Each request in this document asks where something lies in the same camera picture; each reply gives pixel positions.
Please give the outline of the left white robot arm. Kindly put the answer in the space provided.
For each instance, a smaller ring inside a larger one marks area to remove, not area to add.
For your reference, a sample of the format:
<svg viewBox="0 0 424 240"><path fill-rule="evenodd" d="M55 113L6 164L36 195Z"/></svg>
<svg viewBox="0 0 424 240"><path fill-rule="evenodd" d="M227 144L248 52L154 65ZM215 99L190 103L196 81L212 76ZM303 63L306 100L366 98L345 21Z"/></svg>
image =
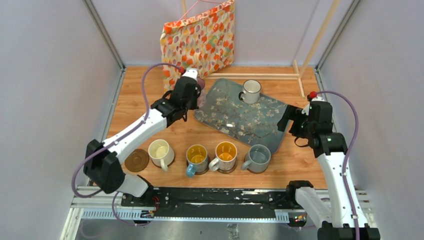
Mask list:
<svg viewBox="0 0 424 240"><path fill-rule="evenodd" d="M140 176L124 173L122 163L142 143L174 122L187 119L189 110L198 109L205 83L200 78L180 77L173 90L156 100L148 111L127 128L102 142L87 144L83 173L106 194L122 192L134 196L140 206L149 206L153 193Z"/></svg>

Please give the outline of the pink mug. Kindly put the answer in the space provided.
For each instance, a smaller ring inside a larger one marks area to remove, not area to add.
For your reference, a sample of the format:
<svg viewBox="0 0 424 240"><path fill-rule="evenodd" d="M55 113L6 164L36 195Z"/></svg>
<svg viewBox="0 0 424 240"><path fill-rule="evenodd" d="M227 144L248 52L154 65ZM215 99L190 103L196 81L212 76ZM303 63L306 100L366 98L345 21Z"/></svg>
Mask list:
<svg viewBox="0 0 424 240"><path fill-rule="evenodd" d="M205 89L206 83L200 77L197 78L197 83L199 84L199 86L201 88L200 96L197 98L197 106L199 108L201 108L206 103L206 96L207 96L207 92L206 92L206 89Z"/></svg>

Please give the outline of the white floral mug yellow inside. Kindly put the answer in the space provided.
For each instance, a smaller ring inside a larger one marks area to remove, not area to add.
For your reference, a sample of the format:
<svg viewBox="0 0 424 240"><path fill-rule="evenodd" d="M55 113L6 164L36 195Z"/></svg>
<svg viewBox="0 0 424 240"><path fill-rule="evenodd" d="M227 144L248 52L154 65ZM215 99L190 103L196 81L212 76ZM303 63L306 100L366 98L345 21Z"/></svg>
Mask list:
<svg viewBox="0 0 424 240"><path fill-rule="evenodd" d="M210 161L208 167L213 172L218 169L229 170L234 165L237 166L237 155L237 147L229 141L223 141L216 146L214 159Z"/></svg>

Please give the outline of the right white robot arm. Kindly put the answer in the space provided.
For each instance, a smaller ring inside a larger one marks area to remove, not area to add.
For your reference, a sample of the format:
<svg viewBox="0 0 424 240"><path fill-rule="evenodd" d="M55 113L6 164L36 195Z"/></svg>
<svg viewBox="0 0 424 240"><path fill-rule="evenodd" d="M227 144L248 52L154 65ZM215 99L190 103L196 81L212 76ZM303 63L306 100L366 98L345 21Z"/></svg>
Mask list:
<svg viewBox="0 0 424 240"><path fill-rule="evenodd" d="M380 231L369 225L357 198L347 167L348 146L345 137L333 131L332 113L329 102L312 100L304 109L288 105L277 123L282 132L292 120L289 133L308 141L324 173L330 201L328 207L309 181L294 180L287 185L286 204L306 211L319 240L379 240Z"/></svg>

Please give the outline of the grey ceramic mug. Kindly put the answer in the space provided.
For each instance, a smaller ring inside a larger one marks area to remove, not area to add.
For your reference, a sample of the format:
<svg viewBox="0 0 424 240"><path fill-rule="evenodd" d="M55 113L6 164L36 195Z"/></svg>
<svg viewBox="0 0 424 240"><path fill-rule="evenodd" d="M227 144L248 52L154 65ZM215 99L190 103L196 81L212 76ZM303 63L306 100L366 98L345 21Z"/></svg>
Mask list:
<svg viewBox="0 0 424 240"><path fill-rule="evenodd" d="M263 173L269 166L271 160L270 150L261 144L253 145L245 155L244 162L241 165L242 171L250 171L254 174Z"/></svg>

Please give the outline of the cream ribbed mug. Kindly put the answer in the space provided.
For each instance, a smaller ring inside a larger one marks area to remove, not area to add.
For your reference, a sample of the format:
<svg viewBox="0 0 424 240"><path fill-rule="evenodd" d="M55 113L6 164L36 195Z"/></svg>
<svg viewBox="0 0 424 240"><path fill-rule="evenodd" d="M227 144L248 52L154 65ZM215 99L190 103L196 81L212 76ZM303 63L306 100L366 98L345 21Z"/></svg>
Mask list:
<svg viewBox="0 0 424 240"><path fill-rule="evenodd" d="M154 165L161 165L164 172L169 170L168 165L175 157L175 152L169 143L163 139L153 141L148 147L148 155Z"/></svg>

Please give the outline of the blue butterfly mug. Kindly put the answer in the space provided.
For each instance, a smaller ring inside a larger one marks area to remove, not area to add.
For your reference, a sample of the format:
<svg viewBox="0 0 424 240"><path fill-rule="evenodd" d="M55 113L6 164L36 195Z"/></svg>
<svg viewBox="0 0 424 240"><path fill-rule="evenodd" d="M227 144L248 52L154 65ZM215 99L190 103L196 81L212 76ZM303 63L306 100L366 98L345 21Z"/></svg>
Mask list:
<svg viewBox="0 0 424 240"><path fill-rule="evenodd" d="M206 159L210 158L207 149L203 145L192 145L186 151L186 161L190 161L193 164L202 163Z"/></svg>

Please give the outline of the brown round coaster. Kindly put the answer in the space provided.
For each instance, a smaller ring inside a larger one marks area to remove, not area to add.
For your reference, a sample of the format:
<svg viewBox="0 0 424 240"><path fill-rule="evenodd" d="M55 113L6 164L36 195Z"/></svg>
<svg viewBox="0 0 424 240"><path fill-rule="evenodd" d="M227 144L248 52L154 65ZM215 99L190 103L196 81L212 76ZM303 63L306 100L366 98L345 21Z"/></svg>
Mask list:
<svg viewBox="0 0 424 240"><path fill-rule="evenodd" d="M144 170L149 164L149 155L143 149L135 149L124 161L124 166L132 173Z"/></svg>
<svg viewBox="0 0 424 240"><path fill-rule="evenodd" d="M229 170L222 170L222 169L218 169L217 171L219 172L219 173L222 173L222 174L230 174L230 173L232 173L235 169L237 168L237 166L236 165L234 165L231 169L229 169Z"/></svg>
<svg viewBox="0 0 424 240"><path fill-rule="evenodd" d="M176 157L174 156L173 160L168 164L168 167L170 167L175 162L175 159L176 159ZM160 168L160 169L162 168L162 166L160 164L159 165L155 164L155 166L157 168Z"/></svg>
<svg viewBox="0 0 424 240"><path fill-rule="evenodd" d="M210 159L207 158L201 163L192 163L190 161L186 161L186 175L189 178L194 177L195 175L203 175L209 171L209 163Z"/></svg>

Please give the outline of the white mug black handle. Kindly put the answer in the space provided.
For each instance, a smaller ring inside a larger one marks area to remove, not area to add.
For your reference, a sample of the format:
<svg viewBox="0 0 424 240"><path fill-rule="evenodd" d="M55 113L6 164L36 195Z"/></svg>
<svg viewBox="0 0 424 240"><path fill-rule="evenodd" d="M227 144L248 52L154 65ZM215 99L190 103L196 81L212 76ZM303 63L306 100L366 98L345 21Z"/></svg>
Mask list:
<svg viewBox="0 0 424 240"><path fill-rule="evenodd" d="M246 80L242 85L242 91L238 94L238 99L246 104L254 104L257 102L262 85L254 79Z"/></svg>

